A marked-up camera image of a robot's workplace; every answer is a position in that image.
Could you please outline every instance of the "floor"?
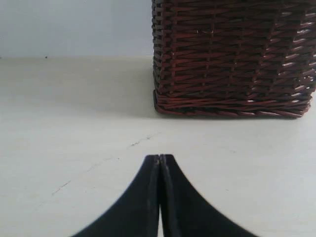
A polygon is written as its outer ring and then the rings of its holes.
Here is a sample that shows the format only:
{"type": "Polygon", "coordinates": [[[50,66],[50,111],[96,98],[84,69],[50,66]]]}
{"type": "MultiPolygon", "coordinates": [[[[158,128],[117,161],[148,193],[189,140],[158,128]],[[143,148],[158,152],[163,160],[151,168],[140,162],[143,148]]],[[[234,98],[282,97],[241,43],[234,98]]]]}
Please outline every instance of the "floor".
{"type": "Polygon", "coordinates": [[[316,109],[299,119],[162,116],[151,65],[0,59],[0,236],[74,234],[159,153],[174,154],[197,190],[253,233],[316,236],[316,109]]]}

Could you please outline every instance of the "basket base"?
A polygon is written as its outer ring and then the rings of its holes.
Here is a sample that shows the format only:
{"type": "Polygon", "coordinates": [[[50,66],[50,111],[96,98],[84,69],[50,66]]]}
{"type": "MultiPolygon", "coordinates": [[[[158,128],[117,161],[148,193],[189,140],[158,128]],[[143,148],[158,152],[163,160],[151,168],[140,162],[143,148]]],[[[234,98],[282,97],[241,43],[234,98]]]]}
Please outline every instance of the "basket base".
{"type": "Polygon", "coordinates": [[[310,106],[300,113],[293,113],[286,110],[253,110],[253,111],[235,111],[224,110],[218,108],[200,108],[200,107],[182,107],[179,109],[167,109],[158,103],[158,94],[153,90],[154,107],[158,113],[177,115],[177,116],[208,116],[208,117],[231,117],[231,118],[246,118],[246,117],[279,117],[279,118],[300,118],[306,113],[310,106]]]}

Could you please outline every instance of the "black object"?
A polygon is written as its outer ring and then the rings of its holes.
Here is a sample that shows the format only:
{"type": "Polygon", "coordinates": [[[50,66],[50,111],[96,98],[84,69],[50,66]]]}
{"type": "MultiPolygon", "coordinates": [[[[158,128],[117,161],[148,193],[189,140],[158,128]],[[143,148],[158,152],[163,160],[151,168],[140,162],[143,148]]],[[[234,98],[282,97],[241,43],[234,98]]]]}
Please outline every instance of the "black object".
{"type": "Polygon", "coordinates": [[[172,155],[147,156],[121,198],[74,237],[255,237],[211,206],[172,155]]]}

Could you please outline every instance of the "wicker basket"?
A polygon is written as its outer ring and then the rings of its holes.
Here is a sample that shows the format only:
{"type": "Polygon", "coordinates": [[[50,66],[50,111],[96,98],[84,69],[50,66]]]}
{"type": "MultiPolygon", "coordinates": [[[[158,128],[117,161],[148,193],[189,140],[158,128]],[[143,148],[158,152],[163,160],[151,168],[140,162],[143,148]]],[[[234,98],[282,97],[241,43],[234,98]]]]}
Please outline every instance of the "wicker basket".
{"type": "Polygon", "coordinates": [[[316,88],[316,0],[153,0],[156,109],[301,117],[316,88]]]}

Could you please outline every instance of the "white wall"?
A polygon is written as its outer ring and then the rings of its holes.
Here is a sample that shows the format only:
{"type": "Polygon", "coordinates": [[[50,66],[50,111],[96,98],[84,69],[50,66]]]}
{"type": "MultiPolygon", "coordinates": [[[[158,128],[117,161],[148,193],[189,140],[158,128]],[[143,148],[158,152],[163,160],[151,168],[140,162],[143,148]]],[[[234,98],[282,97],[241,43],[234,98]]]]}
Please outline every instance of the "white wall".
{"type": "Polygon", "coordinates": [[[0,0],[0,56],[151,55],[151,0],[0,0]]]}

